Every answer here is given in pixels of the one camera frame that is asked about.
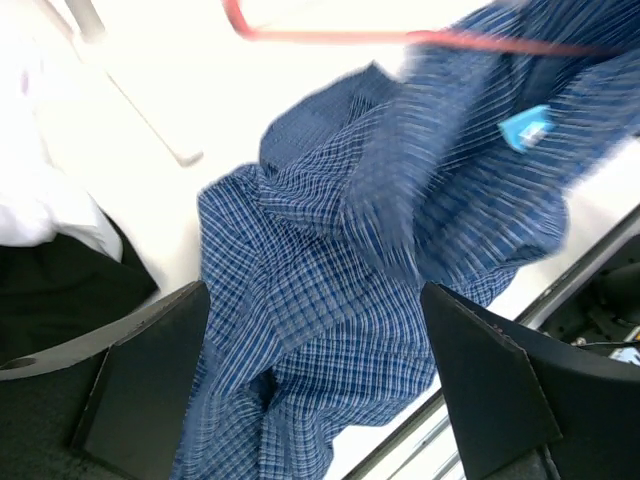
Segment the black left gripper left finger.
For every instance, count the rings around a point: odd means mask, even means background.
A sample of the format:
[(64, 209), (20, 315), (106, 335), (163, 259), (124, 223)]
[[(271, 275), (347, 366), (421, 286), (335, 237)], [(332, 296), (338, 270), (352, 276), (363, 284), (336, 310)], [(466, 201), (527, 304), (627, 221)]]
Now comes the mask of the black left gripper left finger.
[(201, 281), (1, 367), (1, 476), (167, 479), (209, 309)]

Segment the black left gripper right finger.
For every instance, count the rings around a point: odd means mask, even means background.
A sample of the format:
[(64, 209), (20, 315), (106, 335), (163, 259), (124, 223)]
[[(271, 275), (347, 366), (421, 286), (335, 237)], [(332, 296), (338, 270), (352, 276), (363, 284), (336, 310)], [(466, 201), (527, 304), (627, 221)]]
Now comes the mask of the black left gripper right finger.
[(455, 292), (421, 293), (437, 370), (469, 479), (524, 459), (544, 479), (639, 476), (639, 369), (564, 344)]

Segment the blue checked shirt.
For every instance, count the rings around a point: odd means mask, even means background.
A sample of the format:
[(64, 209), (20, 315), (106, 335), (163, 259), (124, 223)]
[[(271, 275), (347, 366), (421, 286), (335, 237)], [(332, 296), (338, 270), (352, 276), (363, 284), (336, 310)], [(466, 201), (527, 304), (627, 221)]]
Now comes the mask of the blue checked shirt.
[(211, 307), (174, 478), (323, 478), (340, 433), (429, 388), (424, 284), (490, 304), (638, 130), (637, 2), (496, 2), (460, 27), (612, 57), (422, 47), (400, 81), (369, 67), (275, 120), (198, 199)]

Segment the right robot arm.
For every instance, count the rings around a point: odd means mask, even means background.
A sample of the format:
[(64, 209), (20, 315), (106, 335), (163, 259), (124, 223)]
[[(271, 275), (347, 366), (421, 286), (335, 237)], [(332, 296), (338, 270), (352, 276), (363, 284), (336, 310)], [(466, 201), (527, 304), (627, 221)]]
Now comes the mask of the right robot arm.
[(570, 295), (538, 330), (612, 360), (639, 364), (639, 347), (607, 343), (639, 340), (639, 238), (631, 238)]

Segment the pink hanger of checked shirt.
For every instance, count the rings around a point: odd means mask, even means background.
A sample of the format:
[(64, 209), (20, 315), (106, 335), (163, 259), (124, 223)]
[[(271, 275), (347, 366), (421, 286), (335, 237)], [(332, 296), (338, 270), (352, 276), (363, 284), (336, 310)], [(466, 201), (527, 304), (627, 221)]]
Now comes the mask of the pink hanger of checked shirt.
[(302, 31), (265, 30), (251, 26), (238, 1), (222, 3), (226, 18), (241, 38), (248, 41), (273, 41), (304, 44), (429, 44), (454, 49), (515, 53), (533, 56), (612, 56), (620, 48), (594, 45), (551, 43), (521, 37), (498, 37), (452, 29), (417, 31)]

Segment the white shirt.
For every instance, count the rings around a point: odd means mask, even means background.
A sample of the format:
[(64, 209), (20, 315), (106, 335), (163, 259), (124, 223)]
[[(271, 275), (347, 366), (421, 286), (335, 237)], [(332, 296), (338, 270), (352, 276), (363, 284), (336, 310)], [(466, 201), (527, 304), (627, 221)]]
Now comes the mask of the white shirt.
[(120, 262), (123, 240), (93, 197), (51, 160), (38, 110), (51, 90), (34, 40), (1, 3), (1, 245), (35, 247), (59, 235)]

